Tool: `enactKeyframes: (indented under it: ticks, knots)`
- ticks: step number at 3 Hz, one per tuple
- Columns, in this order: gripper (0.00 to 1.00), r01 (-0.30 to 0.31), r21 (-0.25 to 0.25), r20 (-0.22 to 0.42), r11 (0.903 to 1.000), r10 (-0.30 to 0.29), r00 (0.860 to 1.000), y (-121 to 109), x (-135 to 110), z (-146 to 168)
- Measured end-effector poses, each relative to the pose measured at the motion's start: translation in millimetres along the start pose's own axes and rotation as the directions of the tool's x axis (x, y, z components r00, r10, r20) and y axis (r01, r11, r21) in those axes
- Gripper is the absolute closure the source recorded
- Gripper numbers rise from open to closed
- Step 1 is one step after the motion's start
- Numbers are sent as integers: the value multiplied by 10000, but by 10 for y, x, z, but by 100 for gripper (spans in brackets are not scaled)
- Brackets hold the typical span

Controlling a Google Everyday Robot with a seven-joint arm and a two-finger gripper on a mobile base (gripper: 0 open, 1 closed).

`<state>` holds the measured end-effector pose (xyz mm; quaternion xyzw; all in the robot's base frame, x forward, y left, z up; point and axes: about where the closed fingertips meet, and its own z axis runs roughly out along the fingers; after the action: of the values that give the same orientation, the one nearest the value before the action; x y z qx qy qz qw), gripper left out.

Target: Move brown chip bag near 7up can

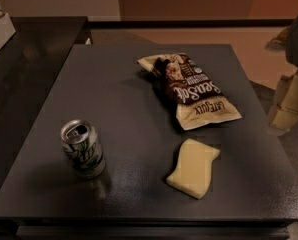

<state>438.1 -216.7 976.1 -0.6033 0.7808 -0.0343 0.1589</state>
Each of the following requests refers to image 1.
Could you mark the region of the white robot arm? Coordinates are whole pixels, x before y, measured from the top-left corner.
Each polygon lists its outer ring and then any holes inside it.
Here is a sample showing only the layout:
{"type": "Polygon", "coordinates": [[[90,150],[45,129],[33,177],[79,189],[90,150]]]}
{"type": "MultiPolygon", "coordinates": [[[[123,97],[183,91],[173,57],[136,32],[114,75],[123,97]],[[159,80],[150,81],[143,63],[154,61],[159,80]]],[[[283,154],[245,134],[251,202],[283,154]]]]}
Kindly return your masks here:
{"type": "Polygon", "coordinates": [[[267,129],[281,136],[298,122],[298,16],[286,36],[286,60],[297,67],[292,76],[282,75],[275,91],[273,104],[268,113],[267,129]]]}

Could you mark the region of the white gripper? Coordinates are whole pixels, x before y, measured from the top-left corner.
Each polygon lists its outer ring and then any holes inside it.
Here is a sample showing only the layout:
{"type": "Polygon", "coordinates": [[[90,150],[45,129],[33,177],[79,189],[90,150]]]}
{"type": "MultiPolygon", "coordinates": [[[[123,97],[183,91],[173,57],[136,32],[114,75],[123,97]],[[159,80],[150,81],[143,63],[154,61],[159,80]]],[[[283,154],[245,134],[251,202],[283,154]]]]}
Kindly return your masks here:
{"type": "Polygon", "coordinates": [[[282,75],[275,93],[275,103],[268,113],[268,125],[287,132],[298,122],[298,70],[292,76],[282,75]]]}

